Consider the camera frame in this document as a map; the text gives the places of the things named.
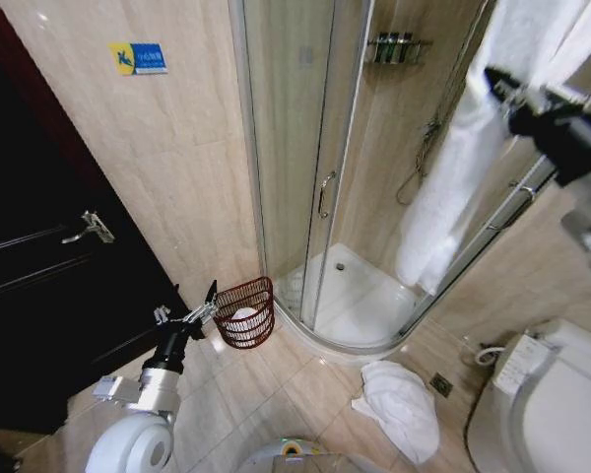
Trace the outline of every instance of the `blue sign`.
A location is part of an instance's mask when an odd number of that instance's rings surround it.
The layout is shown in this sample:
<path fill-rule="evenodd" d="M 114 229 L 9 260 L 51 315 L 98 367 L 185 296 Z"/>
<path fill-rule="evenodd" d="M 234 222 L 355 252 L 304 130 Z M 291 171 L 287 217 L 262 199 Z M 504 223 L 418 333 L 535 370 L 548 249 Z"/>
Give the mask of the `blue sign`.
<path fill-rule="evenodd" d="M 159 44 L 117 42 L 109 45 L 118 72 L 124 76 L 163 74 L 164 55 Z"/>

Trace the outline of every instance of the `wicker basket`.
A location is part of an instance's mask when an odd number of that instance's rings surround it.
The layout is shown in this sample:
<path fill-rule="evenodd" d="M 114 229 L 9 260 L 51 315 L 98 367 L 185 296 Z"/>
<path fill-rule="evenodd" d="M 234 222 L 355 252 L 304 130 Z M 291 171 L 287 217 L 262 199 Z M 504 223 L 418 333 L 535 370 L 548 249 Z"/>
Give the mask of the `wicker basket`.
<path fill-rule="evenodd" d="M 259 346 L 274 329 L 274 289 L 262 277 L 217 294 L 215 323 L 228 345 L 241 350 Z M 237 310 L 251 307 L 255 312 L 233 319 Z"/>

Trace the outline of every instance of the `hanging towel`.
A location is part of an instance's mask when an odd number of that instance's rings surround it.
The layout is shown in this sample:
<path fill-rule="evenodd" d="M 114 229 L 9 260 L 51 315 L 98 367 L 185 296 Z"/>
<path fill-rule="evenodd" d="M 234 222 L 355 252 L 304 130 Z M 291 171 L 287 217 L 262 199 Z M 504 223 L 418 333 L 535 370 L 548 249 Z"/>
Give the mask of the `hanging towel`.
<path fill-rule="evenodd" d="M 509 134 L 486 66 L 531 86 L 561 85 L 590 54 L 591 0 L 497 2 L 440 154 L 403 218 L 396 254 L 403 284 L 436 293 L 477 210 L 480 185 L 502 155 Z"/>
<path fill-rule="evenodd" d="M 414 464 L 437 452 L 440 430 L 433 396 L 419 376 L 392 362 L 373 362 L 361 369 L 363 396 L 353 409 L 375 420 Z"/>

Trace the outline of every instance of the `door handle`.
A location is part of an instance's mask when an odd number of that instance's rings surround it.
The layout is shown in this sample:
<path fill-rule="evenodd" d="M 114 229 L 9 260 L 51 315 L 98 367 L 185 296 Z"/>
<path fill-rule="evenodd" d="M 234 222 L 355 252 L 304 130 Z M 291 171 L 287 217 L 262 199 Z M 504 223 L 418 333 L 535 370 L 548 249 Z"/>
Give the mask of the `door handle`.
<path fill-rule="evenodd" d="M 91 233 L 97 234 L 103 243 L 114 243 L 116 237 L 107 229 L 96 212 L 89 212 L 86 210 L 81 218 L 86 222 L 86 224 L 88 224 L 88 226 L 79 234 L 63 238 L 61 240 L 63 244 L 74 243 L 75 241 L 83 238 L 85 235 Z"/>
<path fill-rule="evenodd" d="M 510 185 L 510 187 L 516 187 L 518 185 L 518 182 L 512 181 L 512 182 L 510 182 L 509 185 Z M 505 229 L 512 227 L 514 225 L 514 223 L 519 219 L 519 217 L 521 217 L 523 215 L 523 213 L 526 210 L 528 210 L 528 208 L 536 200 L 536 190 L 534 190 L 532 187 L 521 186 L 521 187 L 519 187 L 519 192 L 526 192 L 527 193 L 526 200 L 523 203 L 523 205 L 521 205 L 521 207 L 519 207 L 519 209 L 516 212 L 514 212 L 514 214 L 512 214 L 510 216 L 510 218 L 507 220 L 507 222 L 505 222 L 503 225 L 497 226 L 497 225 L 490 224 L 488 226 L 489 230 L 501 232 Z"/>
<path fill-rule="evenodd" d="M 325 219 L 330 215 L 328 212 L 324 210 L 324 197 L 326 195 L 326 186 L 331 181 L 331 179 L 335 178 L 336 175 L 337 173 L 331 170 L 330 174 L 324 177 L 324 180 L 322 180 L 322 185 L 320 185 L 319 187 L 319 202 L 317 203 L 317 215 L 319 215 L 320 219 Z"/>

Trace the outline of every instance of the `white toilet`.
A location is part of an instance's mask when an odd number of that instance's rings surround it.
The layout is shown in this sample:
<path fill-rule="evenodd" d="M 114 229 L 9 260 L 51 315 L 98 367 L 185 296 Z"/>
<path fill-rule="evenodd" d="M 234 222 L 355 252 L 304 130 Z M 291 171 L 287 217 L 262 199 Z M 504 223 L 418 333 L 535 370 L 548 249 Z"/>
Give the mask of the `white toilet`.
<path fill-rule="evenodd" d="M 481 473 L 591 473 L 591 333 L 557 319 L 511 340 L 467 444 Z"/>

